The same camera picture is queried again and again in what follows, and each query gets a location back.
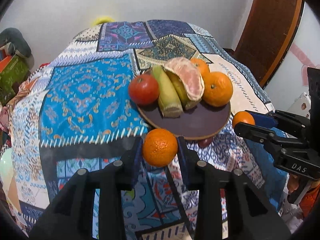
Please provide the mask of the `tiny mandarin orange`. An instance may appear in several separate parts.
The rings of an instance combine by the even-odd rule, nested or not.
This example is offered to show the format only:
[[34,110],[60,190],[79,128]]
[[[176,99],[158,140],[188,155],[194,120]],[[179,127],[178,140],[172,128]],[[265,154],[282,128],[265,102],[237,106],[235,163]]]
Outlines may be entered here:
[[250,125],[255,125],[255,120],[253,116],[247,111],[239,111],[233,116],[233,120],[232,120],[233,128],[240,122],[250,124]]

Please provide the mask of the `large orange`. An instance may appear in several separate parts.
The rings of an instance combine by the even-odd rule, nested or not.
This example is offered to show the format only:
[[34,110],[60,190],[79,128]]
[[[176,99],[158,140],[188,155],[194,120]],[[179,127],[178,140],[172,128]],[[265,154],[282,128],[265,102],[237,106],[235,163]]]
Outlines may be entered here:
[[210,72],[203,77],[204,93],[202,99],[213,107],[222,107],[230,102],[233,84],[222,72]]

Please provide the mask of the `medium orange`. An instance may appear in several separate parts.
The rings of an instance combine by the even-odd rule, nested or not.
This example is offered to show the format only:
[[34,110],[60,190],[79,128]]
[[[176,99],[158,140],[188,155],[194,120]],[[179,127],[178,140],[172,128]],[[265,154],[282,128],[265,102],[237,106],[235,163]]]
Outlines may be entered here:
[[190,61],[198,68],[201,76],[210,73],[209,66],[203,59],[192,58]]

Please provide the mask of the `small mandarin orange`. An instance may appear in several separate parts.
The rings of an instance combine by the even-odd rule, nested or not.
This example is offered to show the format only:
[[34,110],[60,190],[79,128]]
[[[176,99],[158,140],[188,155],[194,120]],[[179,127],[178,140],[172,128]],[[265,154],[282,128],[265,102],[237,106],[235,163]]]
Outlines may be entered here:
[[151,166],[167,166],[172,162],[177,152],[177,139],[166,129],[153,129],[144,139],[142,155],[144,160]]

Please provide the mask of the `peeled pomelo segment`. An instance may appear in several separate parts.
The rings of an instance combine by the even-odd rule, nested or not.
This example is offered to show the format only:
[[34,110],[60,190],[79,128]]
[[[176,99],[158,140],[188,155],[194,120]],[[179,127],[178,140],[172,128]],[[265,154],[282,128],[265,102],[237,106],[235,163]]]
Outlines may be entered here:
[[164,70],[176,74],[182,81],[190,100],[201,100],[204,93],[204,81],[198,68],[185,57],[170,59],[164,64]]

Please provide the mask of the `yellow-green banana half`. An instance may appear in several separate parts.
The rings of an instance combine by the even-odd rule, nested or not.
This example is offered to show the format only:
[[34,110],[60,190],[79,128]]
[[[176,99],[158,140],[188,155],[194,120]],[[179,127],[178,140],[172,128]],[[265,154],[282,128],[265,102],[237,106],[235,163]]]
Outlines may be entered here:
[[178,118],[182,104],[178,94],[162,66],[152,67],[151,73],[159,85],[158,105],[164,118]]

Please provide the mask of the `red tomato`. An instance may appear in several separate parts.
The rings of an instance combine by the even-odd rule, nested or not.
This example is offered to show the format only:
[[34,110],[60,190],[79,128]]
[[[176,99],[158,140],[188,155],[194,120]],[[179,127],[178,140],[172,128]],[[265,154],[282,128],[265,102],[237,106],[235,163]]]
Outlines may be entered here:
[[147,106],[158,99],[159,85],[152,75],[142,74],[130,82],[128,93],[135,104]]

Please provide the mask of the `brown wooden door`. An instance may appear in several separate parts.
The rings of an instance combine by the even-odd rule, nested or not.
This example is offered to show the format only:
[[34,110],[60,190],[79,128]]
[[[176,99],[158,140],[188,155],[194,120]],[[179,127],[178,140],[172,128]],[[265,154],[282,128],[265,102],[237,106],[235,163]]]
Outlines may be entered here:
[[303,0],[253,0],[234,57],[250,69],[261,87],[287,54],[303,5]]

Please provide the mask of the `dark red grape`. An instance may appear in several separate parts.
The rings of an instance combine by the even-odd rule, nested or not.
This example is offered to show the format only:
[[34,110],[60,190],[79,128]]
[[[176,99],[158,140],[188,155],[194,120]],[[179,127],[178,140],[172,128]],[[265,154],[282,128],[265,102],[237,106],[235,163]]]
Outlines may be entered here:
[[198,146],[200,148],[206,148],[208,147],[211,143],[213,142],[213,137],[210,137],[210,138],[206,138],[206,139],[203,139],[203,140],[199,140],[197,142]]

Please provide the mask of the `dark purple plate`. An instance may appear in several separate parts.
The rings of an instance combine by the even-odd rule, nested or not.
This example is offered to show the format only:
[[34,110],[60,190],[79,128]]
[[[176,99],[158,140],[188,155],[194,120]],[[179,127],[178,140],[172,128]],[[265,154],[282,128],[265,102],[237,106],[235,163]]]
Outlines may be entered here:
[[137,109],[152,127],[166,129],[187,140],[203,140],[215,136],[227,125],[231,115],[230,103],[213,107],[204,101],[195,108],[184,111],[178,118],[163,117],[157,104]]

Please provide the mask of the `patchwork patterned bedspread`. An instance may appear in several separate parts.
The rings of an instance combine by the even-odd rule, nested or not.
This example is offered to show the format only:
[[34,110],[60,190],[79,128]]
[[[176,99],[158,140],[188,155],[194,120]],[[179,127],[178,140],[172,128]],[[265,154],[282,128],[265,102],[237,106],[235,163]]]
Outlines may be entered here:
[[[26,237],[77,169],[104,168],[134,137],[151,130],[129,99],[129,81],[175,57],[204,61],[210,71],[227,74],[234,88],[231,115],[227,121],[218,118],[213,142],[200,148],[188,141],[188,148],[215,168],[241,168],[282,211],[286,173],[272,166],[261,145],[245,142],[232,129],[237,111],[274,112],[251,71],[196,25],[111,22],[80,32],[54,61],[21,83],[6,105],[1,102],[1,129],[11,140],[1,149],[1,183],[8,212]],[[127,239],[186,217],[194,230],[199,193],[182,184],[178,158],[168,170],[146,168],[135,189],[121,193]]]

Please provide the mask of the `green storage box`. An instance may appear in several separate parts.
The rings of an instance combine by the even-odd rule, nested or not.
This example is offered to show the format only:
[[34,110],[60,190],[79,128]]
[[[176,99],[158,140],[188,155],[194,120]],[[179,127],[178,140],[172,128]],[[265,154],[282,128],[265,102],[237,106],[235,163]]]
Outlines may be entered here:
[[8,56],[1,61],[1,105],[16,96],[19,86],[30,75],[25,60],[18,55]]

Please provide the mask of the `grey plush pillow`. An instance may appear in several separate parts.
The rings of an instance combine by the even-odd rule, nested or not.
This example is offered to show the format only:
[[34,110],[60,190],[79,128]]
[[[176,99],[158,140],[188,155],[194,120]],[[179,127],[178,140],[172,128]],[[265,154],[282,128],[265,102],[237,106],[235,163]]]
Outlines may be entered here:
[[7,55],[16,54],[24,59],[31,56],[31,48],[16,28],[7,28],[1,32],[1,49],[4,49]]

